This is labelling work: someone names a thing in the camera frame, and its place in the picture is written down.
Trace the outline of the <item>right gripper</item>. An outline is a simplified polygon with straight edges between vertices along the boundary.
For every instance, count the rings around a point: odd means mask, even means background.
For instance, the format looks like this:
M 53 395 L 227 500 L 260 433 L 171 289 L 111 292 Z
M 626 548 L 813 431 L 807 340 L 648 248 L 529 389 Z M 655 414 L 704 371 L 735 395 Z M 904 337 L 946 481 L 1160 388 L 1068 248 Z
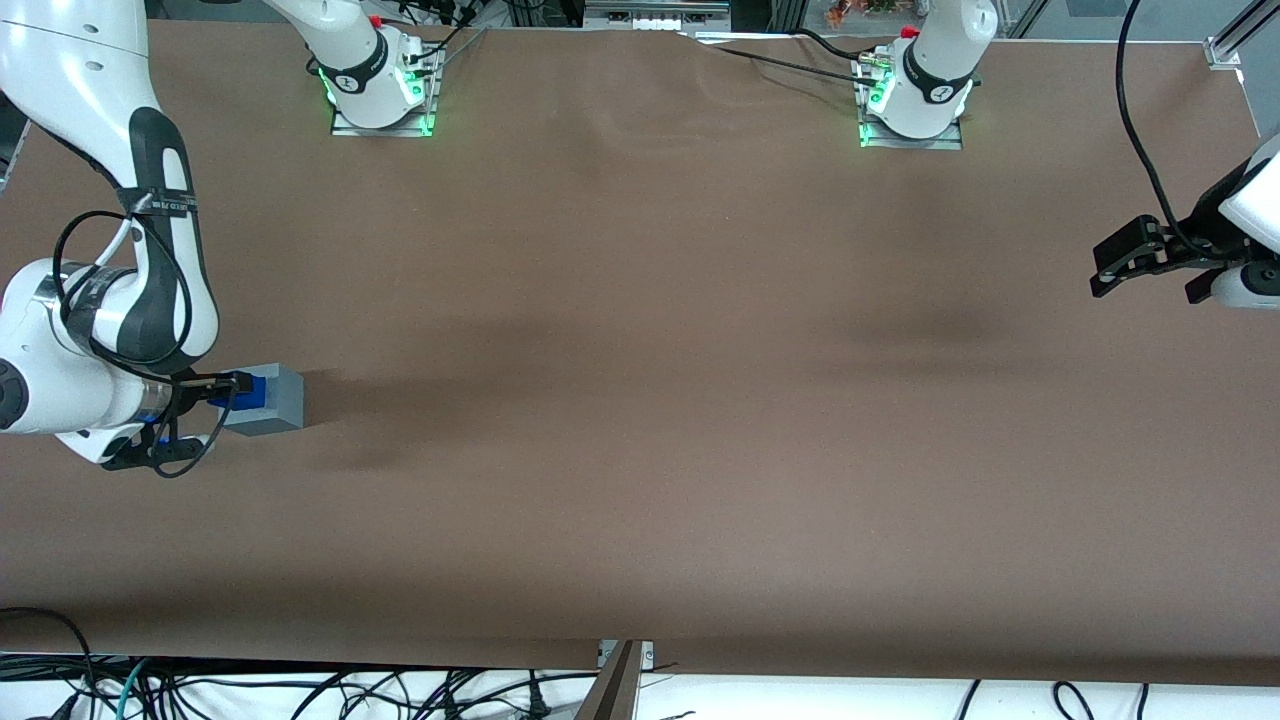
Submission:
M 211 436 L 180 434 L 179 418 L 189 410 L 191 392 L 201 397 L 236 397 L 253 392 L 253 377 L 246 372 L 201 374 L 183 372 L 173 378 L 141 379 L 142 429 L 137 439 L 114 441 L 102 469 L 124 471 L 145 468 L 157 474 L 191 471 L 211 447 Z

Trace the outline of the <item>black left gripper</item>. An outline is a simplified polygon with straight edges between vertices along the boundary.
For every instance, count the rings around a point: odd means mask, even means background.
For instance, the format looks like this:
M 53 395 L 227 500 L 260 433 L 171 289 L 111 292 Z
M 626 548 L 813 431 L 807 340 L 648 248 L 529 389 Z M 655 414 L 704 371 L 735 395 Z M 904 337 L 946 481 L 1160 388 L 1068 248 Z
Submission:
M 1164 274 L 1169 272 L 1169 265 L 1208 268 L 1244 258 L 1245 232 L 1235 227 L 1219 206 L 1239 188 L 1247 176 L 1248 165 L 1235 167 L 1206 190 L 1190 214 L 1180 220 L 1172 214 L 1172 208 L 1166 208 L 1167 240 L 1157 218 L 1139 215 L 1098 242 L 1092 249 L 1092 297 L 1102 299 L 1125 281 Z M 1185 284 L 1185 293 L 1189 304 L 1213 300 L 1222 306 L 1236 306 L 1240 268 L 1207 269 Z

